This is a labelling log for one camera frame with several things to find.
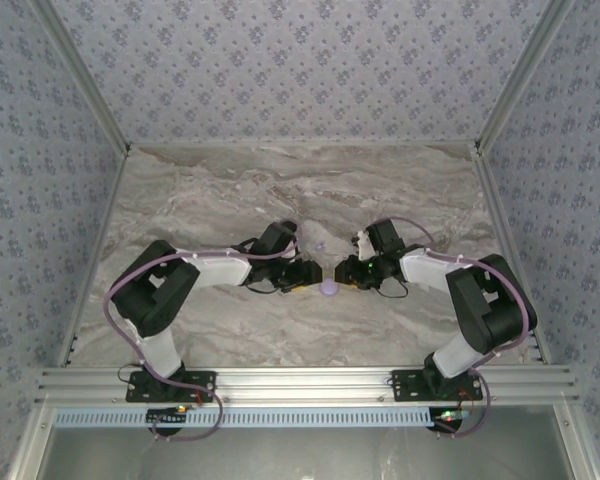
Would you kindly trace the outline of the grey metal panel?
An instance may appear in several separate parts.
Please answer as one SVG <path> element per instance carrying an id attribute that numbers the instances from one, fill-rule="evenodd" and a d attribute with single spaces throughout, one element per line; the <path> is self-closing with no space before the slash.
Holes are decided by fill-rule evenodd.
<path id="1" fill-rule="evenodd" d="M 37 480 L 575 480 L 556 442 L 481 431 L 226 429 L 171 443 L 144 429 L 58 429 Z"/>

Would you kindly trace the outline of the aluminium mounting rail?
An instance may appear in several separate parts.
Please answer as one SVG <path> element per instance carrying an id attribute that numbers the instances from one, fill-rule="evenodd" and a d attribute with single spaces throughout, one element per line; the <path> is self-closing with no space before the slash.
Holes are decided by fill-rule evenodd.
<path id="1" fill-rule="evenodd" d="M 389 366 L 216 367 L 216 392 L 229 407 L 353 407 L 394 403 Z M 584 399 L 566 366 L 486 365 L 480 369 L 495 406 L 557 405 Z M 47 368 L 33 398 L 54 406 L 118 406 L 126 385 L 116 368 Z"/>

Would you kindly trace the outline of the aluminium table side rail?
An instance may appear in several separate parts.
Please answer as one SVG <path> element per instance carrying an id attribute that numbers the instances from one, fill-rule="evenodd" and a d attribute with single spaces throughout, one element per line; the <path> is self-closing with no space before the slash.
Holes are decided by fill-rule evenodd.
<path id="1" fill-rule="evenodd" d="M 71 311 L 71 316 L 69 317 L 69 322 L 65 330 L 63 342 L 61 344 L 59 354 L 55 362 L 56 367 L 64 368 L 70 363 L 73 343 L 76 338 L 76 333 L 80 327 L 84 307 L 89 299 L 93 280 L 98 270 L 102 250 L 104 248 L 104 242 L 107 236 L 108 226 L 112 216 L 113 206 L 118 195 L 121 180 L 123 178 L 124 168 L 129 157 L 129 151 L 130 149 L 127 148 L 123 151 L 123 153 L 120 156 L 120 161 L 115 171 L 114 180 L 109 194 L 107 196 L 106 202 L 104 204 L 104 211 L 99 222 L 99 228 L 93 246 L 90 250 L 88 262 L 86 265 L 86 274 L 83 278 L 80 288 L 78 289 L 76 302 Z"/>
<path id="2" fill-rule="evenodd" d="M 545 365 L 552 364 L 552 355 L 550 353 L 544 331 L 541 327 L 540 310 L 534 303 L 531 287 L 522 266 L 519 257 L 519 251 L 515 244 L 513 233 L 508 222 L 503 202 L 499 196 L 498 188 L 493 173 L 491 172 L 489 162 L 478 147 L 473 147 L 471 156 L 475 165 L 482 192 L 484 194 L 485 203 L 489 210 L 496 240 L 502 255 L 509 262 L 513 273 L 518 278 L 520 285 L 524 288 L 528 299 L 531 301 L 531 305 L 536 311 L 538 322 L 536 328 L 534 329 L 533 337 L 535 340 L 532 342 L 532 344 L 537 348 L 538 353 L 532 354 L 531 359 L 536 362 L 541 362 Z"/>

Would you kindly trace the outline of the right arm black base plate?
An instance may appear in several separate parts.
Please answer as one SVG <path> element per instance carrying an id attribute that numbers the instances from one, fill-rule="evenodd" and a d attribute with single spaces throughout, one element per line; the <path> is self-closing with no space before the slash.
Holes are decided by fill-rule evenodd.
<path id="1" fill-rule="evenodd" d="M 459 402 L 484 398 L 478 376 L 467 372 L 448 379 L 425 369 L 393 370 L 389 385 L 396 402 Z"/>

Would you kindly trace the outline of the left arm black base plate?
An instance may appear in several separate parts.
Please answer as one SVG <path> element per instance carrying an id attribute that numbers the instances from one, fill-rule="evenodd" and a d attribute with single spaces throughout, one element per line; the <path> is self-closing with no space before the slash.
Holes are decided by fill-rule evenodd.
<path id="1" fill-rule="evenodd" d="M 215 390 L 217 372 L 212 370 L 183 370 L 176 372 L 170 380 L 193 384 L 208 390 Z M 135 371 L 130 375 L 126 392 L 128 403 L 212 403 L 213 397 L 182 387 L 167 385 L 155 379 L 146 370 Z"/>

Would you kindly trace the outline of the aluminium frame post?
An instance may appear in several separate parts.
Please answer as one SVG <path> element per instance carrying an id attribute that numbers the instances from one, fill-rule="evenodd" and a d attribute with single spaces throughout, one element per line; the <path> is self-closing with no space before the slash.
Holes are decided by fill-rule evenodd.
<path id="1" fill-rule="evenodd" d="M 126 157 L 129 144 L 51 0 L 27 1 L 97 119 L 107 140 L 118 154 Z"/>
<path id="2" fill-rule="evenodd" d="M 476 139 L 479 155 L 485 156 L 493 147 L 574 3 L 575 0 L 548 0 Z"/>

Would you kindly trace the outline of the aluminium frame leg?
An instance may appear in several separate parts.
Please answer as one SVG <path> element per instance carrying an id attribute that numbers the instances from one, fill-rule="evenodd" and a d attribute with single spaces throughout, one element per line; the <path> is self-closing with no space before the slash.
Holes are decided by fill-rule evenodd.
<path id="1" fill-rule="evenodd" d="M 600 458 L 580 405 L 554 406 L 569 464 L 575 480 L 600 480 Z"/>
<path id="2" fill-rule="evenodd" d="M 56 408 L 36 405 L 16 450 L 7 480 L 36 480 L 49 441 Z"/>

